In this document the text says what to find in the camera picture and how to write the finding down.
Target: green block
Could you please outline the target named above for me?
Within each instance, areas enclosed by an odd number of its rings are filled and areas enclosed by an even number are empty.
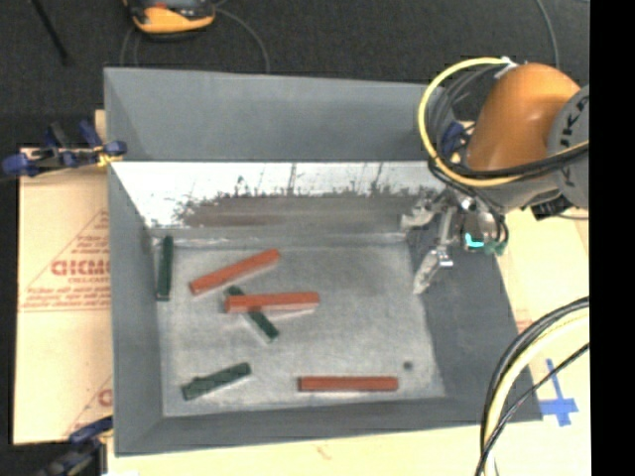
[[[251,367],[249,364],[239,363],[238,365],[223,369],[209,376],[195,377],[188,384],[181,386],[183,398],[187,401],[191,401],[250,374]]]
[[[269,342],[273,342],[280,331],[274,326],[271,321],[261,312],[247,312],[249,318],[254,322],[256,326],[263,332]]]
[[[174,252],[175,240],[172,236],[166,236],[161,248],[161,263],[159,263],[159,277],[157,278],[157,300],[159,301],[168,301],[171,297]]]
[[[225,290],[225,294],[229,296],[240,296],[244,295],[244,292],[237,286],[230,286]],[[280,335],[278,328],[276,328],[262,312],[247,312],[247,316],[256,327],[262,331],[268,342],[273,342],[278,338],[278,335]]]

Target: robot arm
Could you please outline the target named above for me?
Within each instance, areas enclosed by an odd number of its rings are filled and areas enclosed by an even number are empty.
[[[443,81],[469,68],[429,107]],[[455,102],[490,77],[491,89],[468,128],[453,118]],[[530,208],[540,219],[570,207],[588,209],[588,111],[588,85],[580,88],[539,63],[471,59],[433,80],[422,97],[419,128],[430,170],[447,187],[443,201],[422,200],[402,218],[405,230],[436,216],[442,222],[439,244],[416,274],[415,293],[426,290],[437,270],[452,266],[450,244],[500,255],[511,210]]]

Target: blue clamp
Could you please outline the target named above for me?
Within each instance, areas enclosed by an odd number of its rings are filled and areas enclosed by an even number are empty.
[[[105,465],[104,444],[98,436],[112,427],[112,416],[107,416],[75,431],[68,438],[72,448],[40,469],[34,476],[75,476],[92,462]]]
[[[465,135],[465,127],[458,122],[451,122],[441,137],[442,153],[445,157],[449,157],[453,152],[461,146],[461,139]]]
[[[53,170],[106,164],[128,152],[123,141],[103,143],[95,128],[84,119],[79,122],[81,148],[74,147],[59,123],[52,123],[44,135],[44,146],[28,156],[14,154],[2,161],[2,171],[8,177],[35,177]]]

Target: yellow cable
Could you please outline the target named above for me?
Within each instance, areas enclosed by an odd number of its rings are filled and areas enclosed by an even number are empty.
[[[451,67],[447,68],[446,70],[444,70],[441,74],[439,74],[435,79],[433,79],[433,81],[428,85],[428,87],[426,88],[426,90],[424,90],[424,95],[422,96],[421,102],[419,104],[419,111],[418,111],[418,123],[419,123],[419,133],[421,134],[421,139],[424,143],[424,147],[426,148],[428,154],[430,155],[431,159],[433,161],[435,161],[437,167],[444,172],[444,174],[450,178],[453,179],[454,181],[461,183],[463,185],[468,185],[468,186],[476,186],[476,187],[488,187],[488,186],[497,186],[497,185],[502,185],[505,183],[510,183],[512,181],[515,181],[517,179],[520,179],[522,177],[522,175],[516,175],[513,177],[498,177],[498,178],[470,178],[470,177],[464,177],[462,175],[459,175],[458,173],[455,173],[453,170],[451,170],[450,168],[448,168],[439,158],[439,154],[437,153],[437,150],[435,148],[435,146],[433,145],[430,136],[428,135],[428,131],[427,131],[427,122],[426,122],[426,108],[428,107],[428,103],[430,102],[430,98],[433,94],[433,92],[437,89],[437,87],[439,87],[441,85],[441,83],[443,83],[448,77],[450,77],[451,75],[453,75],[454,73],[458,72],[459,70],[463,70],[465,68],[470,68],[476,65],[488,65],[488,64],[492,64],[492,65],[497,65],[497,64],[512,64],[512,62],[508,59],[496,59],[496,58],[489,58],[489,57],[484,57],[481,59],[467,59],[464,61],[460,61],[459,63],[456,63],[455,65],[452,65]],[[552,157],[556,157],[556,156],[560,156],[563,154],[567,154],[570,153],[571,151],[574,151],[578,148],[581,148],[583,146],[585,146],[588,143],[587,141],[584,141],[582,143],[579,143],[577,145],[574,145],[564,151],[561,152],[557,152],[556,154],[553,154]]]
[[[496,388],[496,392],[492,398],[492,402],[489,407],[487,420],[485,423],[485,442],[489,440],[489,437],[494,431],[496,424],[500,419],[500,414],[502,413],[505,406],[505,401],[507,400],[509,391],[514,386],[516,379],[523,371],[523,369],[530,364],[537,353],[543,350],[545,346],[552,343],[554,339],[578,327],[583,322],[588,321],[589,313],[590,310],[587,307],[582,311],[574,312],[572,314],[573,318],[568,315],[565,318],[560,319],[554,326],[546,330],[545,333],[541,334],[534,342],[532,342],[505,372],[505,375]],[[490,453],[490,456],[488,457],[483,471],[486,476],[488,474],[494,474],[493,459],[494,457]]]

